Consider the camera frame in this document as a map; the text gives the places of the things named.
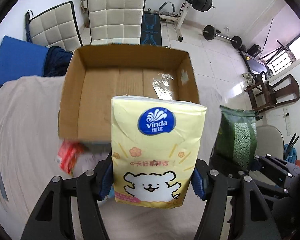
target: wooden chair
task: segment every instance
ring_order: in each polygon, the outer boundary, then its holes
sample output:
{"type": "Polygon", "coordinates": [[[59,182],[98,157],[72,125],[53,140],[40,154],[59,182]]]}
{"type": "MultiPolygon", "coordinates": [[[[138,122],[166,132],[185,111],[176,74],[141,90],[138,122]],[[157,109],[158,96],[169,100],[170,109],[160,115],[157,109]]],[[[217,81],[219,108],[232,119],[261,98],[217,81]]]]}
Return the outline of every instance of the wooden chair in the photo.
{"type": "Polygon", "coordinates": [[[258,78],[256,80],[256,84],[253,86],[248,86],[247,89],[245,90],[245,92],[249,93],[252,109],[255,111],[259,111],[260,113],[265,112],[265,111],[267,111],[271,108],[277,107],[277,106],[283,106],[286,104],[296,102],[300,99],[300,89],[299,89],[298,82],[290,74],[285,76],[284,78],[282,78],[279,82],[277,82],[274,85],[270,85],[269,82],[263,82],[261,76],[258,76],[258,78]],[[275,87],[280,85],[286,79],[291,80],[291,83],[289,85],[287,85],[281,89],[278,89],[278,90],[274,89],[275,87]],[[254,89],[254,88],[257,88],[261,91],[260,93],[255,95],[256,97],[258,97],[262,94],[264,95],[265,101],[266,101],[266,103],[264,105],[257,106],[255,96],[253,95],[253,92],[252,92],[252,89],[254,89]],[[278,98],[292,95],[292,94],[296,95],[295,99],[277,103],[278,98]]]}

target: blue oval logo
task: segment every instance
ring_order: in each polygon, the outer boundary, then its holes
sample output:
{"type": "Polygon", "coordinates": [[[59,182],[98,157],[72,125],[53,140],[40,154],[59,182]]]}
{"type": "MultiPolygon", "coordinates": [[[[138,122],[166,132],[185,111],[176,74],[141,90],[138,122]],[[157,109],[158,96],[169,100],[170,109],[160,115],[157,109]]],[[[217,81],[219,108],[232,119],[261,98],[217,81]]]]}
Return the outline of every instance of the blue oval logo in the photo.
{"type": "Polygon", "coordinates": [[[176,125],[173,113],[163,107],[154,107],[145,111],[138,121],[138,129],[145,135],[171,132],[176,125]]]}

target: cartoon character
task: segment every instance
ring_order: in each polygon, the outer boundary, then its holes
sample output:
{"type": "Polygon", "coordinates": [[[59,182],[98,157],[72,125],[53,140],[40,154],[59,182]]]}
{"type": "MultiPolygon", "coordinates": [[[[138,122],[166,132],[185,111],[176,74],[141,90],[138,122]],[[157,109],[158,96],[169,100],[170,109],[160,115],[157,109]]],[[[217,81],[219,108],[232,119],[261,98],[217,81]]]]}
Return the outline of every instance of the cartoon character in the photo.
{"type": "Polygon", "coordinates": [[[181,183],[178,181],[170,185],[170,181],[176,178],[173,171],[166,171],[164,174],[140,173],[134,175],[127,172],[123,179],[131,185],[124,186],[124,190],[131,196],[138,198],[140,201],[164,201],[168,202],[178,198],[181,194],[175,194],[181,183]]]}

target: green bag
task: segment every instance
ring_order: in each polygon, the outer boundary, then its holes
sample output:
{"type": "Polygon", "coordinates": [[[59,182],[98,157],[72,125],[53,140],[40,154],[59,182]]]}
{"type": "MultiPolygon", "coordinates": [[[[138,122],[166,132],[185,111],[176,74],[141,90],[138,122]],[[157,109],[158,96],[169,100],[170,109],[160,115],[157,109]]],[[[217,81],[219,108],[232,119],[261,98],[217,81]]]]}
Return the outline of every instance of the green bag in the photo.
{"type": "Polygon", "coordinates": [[[247,169],[257,147],[256,112],[221,108],[221,124],[214,154],[247,169]]]}

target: red package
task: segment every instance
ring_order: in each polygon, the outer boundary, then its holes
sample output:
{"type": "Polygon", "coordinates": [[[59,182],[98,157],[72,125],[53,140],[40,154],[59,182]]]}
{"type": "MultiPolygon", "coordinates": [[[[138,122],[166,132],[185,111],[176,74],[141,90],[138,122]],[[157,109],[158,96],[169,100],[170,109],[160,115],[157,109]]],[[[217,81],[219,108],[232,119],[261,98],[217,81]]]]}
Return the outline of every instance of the red package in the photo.
{"type": "Polygon", "coordinates": [[[57,157],[60,169],[72,175],[72,170],[77,163],[77,159],[83,152],[84,146],[81,143],[64,140],[57,157]]]}

